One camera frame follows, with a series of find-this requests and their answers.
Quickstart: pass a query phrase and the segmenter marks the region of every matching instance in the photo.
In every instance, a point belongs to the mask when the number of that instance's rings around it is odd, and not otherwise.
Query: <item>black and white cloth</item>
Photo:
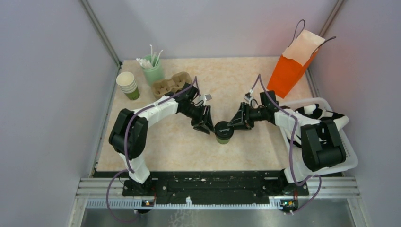
[[[295,111],[302,114],[303,116],[320,121],[333,120],[338,130],[341,130],[349,122],[349,118],[346,115],[321,109],[319,108],[319,104],[303,106],[296,109]],[[291,132],[287,129],[285,129],[284,131],[286,133],[288,142],[290,142]],[[299,148],[301,147],[301,138],[297,135],[295,135],[294,137],[294,145]]]

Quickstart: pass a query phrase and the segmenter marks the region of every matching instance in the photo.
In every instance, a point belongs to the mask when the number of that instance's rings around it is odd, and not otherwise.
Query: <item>beige countertop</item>
[[[161,59],[166,78],[186,71],[198,77],[202,94],[211,94],[213,123],[230,121],[237,112],[244,94],[249,91],[260,73],[265,85],[276,66],[278,57]],[[105,140],[102,144],[98,171],[117,171],[125,168],[123,160],[108,143],[108,137],[118,113],[127,108],[141,108],[156,99],[147,85],[137,61],[124,61],[122,72],[135,75],[140,98],[129,100],[117,88]],[[259,100],[258,84],[253,96]],[[311,98],[306,77],[303,76],[283,101]],[[207,135],[192,128],[190,118],[183,114],[166,117],[148,130],[143,151],[151,171],[210,171],[210,170],[280,170],[288,166],[288,152],[277,126],[256,122],[251,131],[235,131],[226,145],[217,143],[214,134]]]

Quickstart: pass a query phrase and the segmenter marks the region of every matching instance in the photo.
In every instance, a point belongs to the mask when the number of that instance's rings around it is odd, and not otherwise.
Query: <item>stack of paper cups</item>
[[[130,72],[120,73],[115,81],[121,88],[121,91],[124,92],[130,100],[136,100],[139,98],[139,89],[134,74]]]

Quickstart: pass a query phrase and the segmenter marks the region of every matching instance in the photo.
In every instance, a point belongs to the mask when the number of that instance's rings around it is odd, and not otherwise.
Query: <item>cable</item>
[[[309,175],[307,176],[301,183],[298,183],[298,181],[296,180],[295,177],[295,173],[294,173],[294,160],[293,160],[293,146],[294,146],[294,137],[295,137],[295,132],[296,132],[296,126],[298,125],[298,119],[294,116],[289,114],[287,111],[285,111],[283,108],[281,108],[269,95],[269,93],[267,92],[263,82],[262,82],[262,77],[259,74],[258,78],[256,79],[256,81],[260,82],[264,93],[267,95],[267,98],[270,100],[271,103],[273,103],[280,111],[282,111],[283,113],[285,113],[286,115],[292,117],[295,120],[295,124],[294,127],[292,129],[292,133],[291,133],[291,140],[290,140],[290,144],[289,144],[289,169],[291,171],[291,176],[292,179],[295,183],[296,186],[302,186],[306,183],[307,180],[309,180],[311,177],[318,177],[319,178],[319,187],[316,190],[316,193],[308,200],[308,202],[306,202],[302,207],[298,208],[296,211],[292,212],[292,214],[299,212],[300,210],[302,210],[306,205],[308,205],[319,193],[320,188],[322,187],[322,178],[319,175]]]
[[[202,105],[204,103],[204,101],[203,100],[200,100],[199,102],[197,102],[197,103],[193,103],[192,102],[192,104],[194,104],[195,106],[198,106],[198,105]]]
[[[171,97],[169,97],[169,98],[167,98],[167,99],[165,99],[165,100],[160,101],[160,102],[158,103],[158,105],[161,105],[161,104],[163,104],[163,103],[169,101],[170,99],[175,98],[176,96],[178,96],[178,95],[180,95],[180,94],[186,92],[186,91],[189,90],[191,87],[193,87],[193,85],[194,85],[195,83],[196,83],[196,85],[197,85],[197,87],[198,87],[198,80],[197,80],[196,77],[195,77],[195,79],[193,80],[193,82],[192,82],[187,88],[181,90],[181,91],[178,92],[178,93],[175,93],[174,95],[172,95]],[[119,221],[119,222],[121,222],[121,223],[133,223],[133,222],[136,221],[136,219],[137,219],[138,216],[137,216],[134,220],[130,220],[130,221],[124,221],[124,220],[118,219],[118,218],[113,214],[112,210],[110,209],[110,204],[109,204],[109,192],[110,192],[110,189],[111,189],[111,187],[112,187],[113,181],[114,181],[119,175],[121,175],[122,173],[128,172],[128,171],[131,172],[131,173],[135,173],[135,171],[132,169],[132,167],[131,167],[131,165],[130,165],[130,160],[129,160],[129,158],[128,158],[128,148],[127,148],[127,143],[128,143],[128,131],[130,130],[130,127],[131,127],[131,124],[132,124],[133,120],[134,120],[141,112],[143,112],[143,111],[145,111],[145,110],[148,110],[148,109],[150,109],[150,108],[152,108],[152,107],[155,107],[155,106],[154,106],[154,105],[150,105],[150,106],[146,106],[146,107],[144,107],[144,108],[138,110],[138,111],[132,116],[132,118],[130,119],[130,121],[128,122],[127,128],[126,128],[126,130],[125,130],[125,135],[124,135],[124,155],[125,155],[125,161],[127,162],[127,168],[128,168],[128,170],[127,170],[127,169],[124,169],[124,170],[118,172],[118,173],[112,178],[112,180],[111,180],[110,183],[109,183],[109,186],[107,187],[107,192],[106,192],[106,205],[107,205],[107,209],[109,210],[109,212],[110,212],[110,214],[112,215],[112,217],[113,217],[115,220],[117,220],[117,221]]]
[[[256,105],[257,105],[258,107],[259,107],[259,106],[262,106],[262,105],[259,105],[259,103],[258,103],[258,101],[257,101],[256,99],[252,99],[252,100],[251,100],[251,103],[250,103],[252,107],[253,107],[252,101],[255,101],[255,102],[256,102]]]
[[[118,181],[120,181],[120,183],[121,183],[122,185],[124,185],[124,183],[123,183],[123,182],[121,182],[121,178],[120,178],[120,176],[118,177]]]
[[[258,78],[256,79],[255,83],[253,84],[251,90],[254,90],[254,89],[255,89],[256,84],[258,83],[259,76],[258,76]]]
[[[114,175],[114,177],[113,177],[112,180],[110,181],[109,186],[107,187],[107,192],[106,192],[106,206],[107,206],[107,209],[109,210],[110,214],[112,215],[112,217],[113,217],[116,221],[119,221],[119,222],[125,223],[125,224],[129,224],[129,223],[134,223],[134,222],[136,222],[136,220],[138,219],[138,216],[139,216],[139,215],[137,215],[137,216],[135,217],[135,219],[129,220],[129,221],[124,221],[124,220],[118,219],[118,217],[116,217],[116,216],[113,214],[112,209],[110,208],[110,204],[109,204],[109,193],[110,193],[110,189],[111,189],[111,187],[112,187],[112,183],[113,183],[113,181],[114,181],[119,175],[121,175],[122,173],[125,173],[125,172],[128,172],[128,170],[124,169],[124,170],[122,170],[122,171],[119,171],[116,175]]]
[[[195,77],[194,81],[195,81],[195,84],[196,84],[196,88],[198,89],[198,96],[201,96],[201,91],[199,89],[198,80],[196,79],[196,77]]]
[[[298,200],[298,190],[297,189],[294,190],[294,200],[295,201]]]
[[[160,102],[158,103],[158,105],[161,105],[161,104],[163,104],[163,103],[169,101],[170,99],[175,98],[176,96],[179,96],[180,94],[186,92],[186,91],[189,90],[191,87],[193,87],[193,85],[194,85],[195,83],[198,84],[198,80],[197,80],[196,77],[195,77],[195,79],[193,80],[193,82],[192,82],[187,88],[181,90],[181,91],[178,92],[178,93],[175,93],[174,95],[170,96],[169,98],[167,98],[167,99],[165,99],[165,100],[160,101]],[[130,165],[130,159],[128,158],[128,148],[127,148],[127,143],[128,143],[128,132],[129,132],[129,130],[130,130],[130,128],[131,128],[131,124],[132,124],[132,122],[134,121],[134,119],[135,119],[141,112],[143,112],[143,111],[145,111],[145,110],[148,110],[148,109],[151,109],[152,107],[155,107],[155,106],[154,106],[154,105],[150,105],[150,106],[146,106],[146,107],[144,107],[144,108],[138,110],[138,111],[132,116],[132,118],[130,119],[130,121],[128,122],[127,128],[126,128],[126,130],[125,130],[125,135],[124,135],[124,155],[125,155],[125,161],[126,161],[126,163],[127,163],[127,168],[128,168],[128,170],[129,170],[131,173],[135,173],[135,171],[132,169],[132,167],[131,167],[131,165]]]

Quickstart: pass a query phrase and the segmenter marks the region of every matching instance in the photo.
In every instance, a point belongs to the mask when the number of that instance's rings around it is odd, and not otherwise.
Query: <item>white plastic basket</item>
[[[286,105],[288,107],[290,107],[293,110],[296,110],[302,106],[306,106],[306,105],[312,105],[312,104],[319,104],[319,108],[321,109],[325,109],[328,111],[332,111],[329,103],[322,99],[322,98],[309,98],[309,99],[302,99],[302,100],[297,100],[297,101],[292,101],[292,102],[286,102],[286,103],[282,103],[280,105]],[[284,141],[286,143],[287,149],[289,151],[289,141],[287,139],[287,136],[285,134],[285,131],[283,128],[280,128],[281,130],[281,135],[284,138]],[[344,146],[345,149],[345,153],[347,154],[347,158],[345,160],[345,162],[340,163],[336,166],[333,167],[326,167],[326,168],[322,168],[316,172],[313,172],[313,174],[319,174],[319,175],[325,175],[325,174],[332,174],[332,173],[338,173],[338,172],[342,172],[342,171],[346,171],[352,168],[355,168],[358,165],[358,158],[355,155],[354,149],[352,148],[347,136],[345,135],[345,132],[343,129],[341,129],[339,131],[340,133],[340,137],[341,137],[341,141],[342,144]],[[293,146],[293,151],[294,151],[294,155],[296,153],[301,153],[301,148],[298,148],[297,146]]]

